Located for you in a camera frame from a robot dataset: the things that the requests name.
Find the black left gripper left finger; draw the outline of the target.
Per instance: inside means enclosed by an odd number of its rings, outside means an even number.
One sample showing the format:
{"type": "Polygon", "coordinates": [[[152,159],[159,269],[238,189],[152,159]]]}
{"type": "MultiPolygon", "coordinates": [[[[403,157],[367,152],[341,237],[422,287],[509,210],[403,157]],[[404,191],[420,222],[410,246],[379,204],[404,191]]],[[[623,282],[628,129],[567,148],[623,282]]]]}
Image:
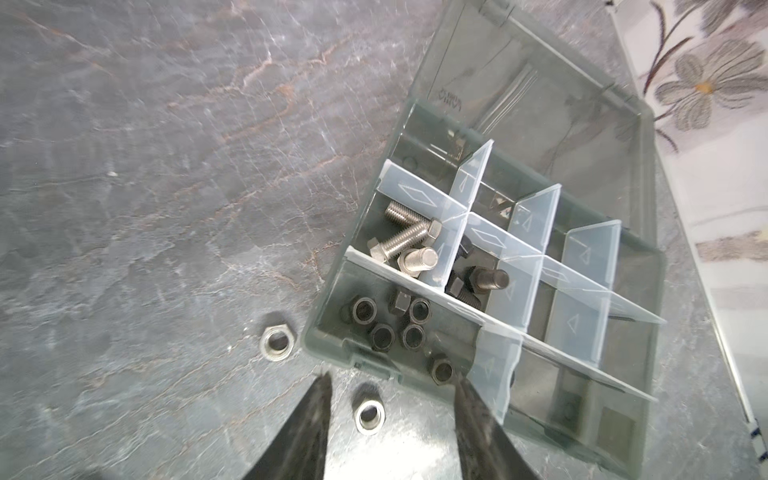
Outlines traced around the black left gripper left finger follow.
{"type": "Polygon", "coordinates": [[[318,376],[243,479],[323,479],[331,419],[332,377],[318,376]]]}

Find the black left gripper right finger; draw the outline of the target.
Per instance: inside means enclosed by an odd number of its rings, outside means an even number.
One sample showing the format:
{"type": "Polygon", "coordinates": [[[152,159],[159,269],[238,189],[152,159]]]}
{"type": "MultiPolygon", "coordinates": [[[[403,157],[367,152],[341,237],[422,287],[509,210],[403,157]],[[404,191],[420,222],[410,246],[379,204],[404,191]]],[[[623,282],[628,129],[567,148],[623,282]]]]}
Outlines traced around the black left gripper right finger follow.
{"type": "Polygon", "coordinates": [[[539,479],[463,376],[455,381],[455,431],[463,479],[539,479]]]}

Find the silver hex bolt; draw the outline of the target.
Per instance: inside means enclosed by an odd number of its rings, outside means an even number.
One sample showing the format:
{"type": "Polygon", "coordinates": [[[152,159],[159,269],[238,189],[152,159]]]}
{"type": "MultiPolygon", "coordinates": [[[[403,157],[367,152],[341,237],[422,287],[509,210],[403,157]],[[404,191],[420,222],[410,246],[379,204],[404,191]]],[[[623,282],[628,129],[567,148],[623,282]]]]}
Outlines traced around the silver hex bolt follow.
{"type": "Polygon", "coordinates": [[[441,231],[442,223],[438,220],[417,222],[384,242],[379,242],[376,238],[371,239],[369,254],[374,260],[385,263],[416,245],[431,247],[441,231]]]}

